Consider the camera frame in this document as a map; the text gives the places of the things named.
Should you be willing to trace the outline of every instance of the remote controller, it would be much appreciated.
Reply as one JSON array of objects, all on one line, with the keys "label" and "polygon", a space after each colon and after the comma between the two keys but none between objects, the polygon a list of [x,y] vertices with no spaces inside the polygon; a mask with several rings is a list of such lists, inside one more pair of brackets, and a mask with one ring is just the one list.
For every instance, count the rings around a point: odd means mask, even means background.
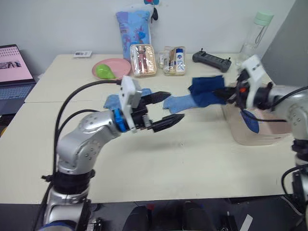
[{"label": "remote controller", "polygon": [[213,67],[218,68],[221,72],[225,73],[228,71],[229,67],[231,66],[231,61],[229,59],[221,59],[216,56],[210,55],[203,51],[197,52],[192,56],[192,59],[195,63],[204,63]]}]

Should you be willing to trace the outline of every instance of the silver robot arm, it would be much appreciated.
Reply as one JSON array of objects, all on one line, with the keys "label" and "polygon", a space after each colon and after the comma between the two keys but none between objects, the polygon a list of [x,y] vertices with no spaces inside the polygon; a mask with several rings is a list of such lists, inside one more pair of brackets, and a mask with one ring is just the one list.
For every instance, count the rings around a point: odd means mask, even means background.
[{"label": "silver robot arm", "polygon": [[41,230],[86,230],[90,217],[89,183],[95,176],[93,167],[103,146],[122,132],[131,130],[135,133],[137,129],[158,132],[184,117],[177,114],[151,121],[146,105],[161,102],[170,93],[141,94],[137,81],[124,77],[119,93],[120,109],[87,115],[74,131],[59,141],[58,171],[52,180]]},{"label": "silver robot arm", "polygon": [[[296,167],[286,173],[295,171],[291,199],[304,214],[308,202],[308,87],[274,86],[272,83],[263,87],[264,75],[266,72],[261,61],[257,56],[252,56],[243,62],[236,87],[218,89],[214,93],[229,103],[235,103],[244,114],[246,108],[258,108],[267,110],[282,119],[275,122],[290,123],[295,139],[292,150],[296,152]],[[282,185],[286,193],[284,177],[285,174],[282,177]]]}]

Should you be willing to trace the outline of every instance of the green fruit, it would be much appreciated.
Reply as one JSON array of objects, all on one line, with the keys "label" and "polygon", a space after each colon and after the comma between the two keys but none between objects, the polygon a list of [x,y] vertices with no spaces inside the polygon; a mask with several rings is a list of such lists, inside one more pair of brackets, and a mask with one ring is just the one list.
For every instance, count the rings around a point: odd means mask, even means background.
[{"label": "green fruit", "polygon": [[95,69],[98,78],[102,79],[114,79],[116,78],[112,70],[106,64],[100,64]]}]

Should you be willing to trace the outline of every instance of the laptop keyboard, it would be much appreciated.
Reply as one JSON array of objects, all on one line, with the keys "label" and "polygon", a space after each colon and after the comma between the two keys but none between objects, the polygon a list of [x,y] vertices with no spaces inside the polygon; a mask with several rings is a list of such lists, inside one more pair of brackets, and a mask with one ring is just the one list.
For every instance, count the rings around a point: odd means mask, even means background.
[{"label": "laptop keyboard", "polygon": [[29,91],[31,90],[31,88],[32,85],[16,87],[16,88],[2,88],[0,89],[0,100],[25,98],[29,93]]}]

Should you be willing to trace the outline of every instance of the glass water bottle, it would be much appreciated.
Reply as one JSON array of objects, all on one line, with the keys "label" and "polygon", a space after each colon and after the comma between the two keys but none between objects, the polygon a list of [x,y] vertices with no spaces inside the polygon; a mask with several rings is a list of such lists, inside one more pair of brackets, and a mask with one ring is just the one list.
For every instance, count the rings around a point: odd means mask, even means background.
[{"label": "glass water bottle", "polygon": [[261,42],[273,17],[274,15],[271,13],[257,13],[254,24],[242,46],[238,61],[236,63],[237,65],[241,65],[243,61],[256,53],[256,49]]}]

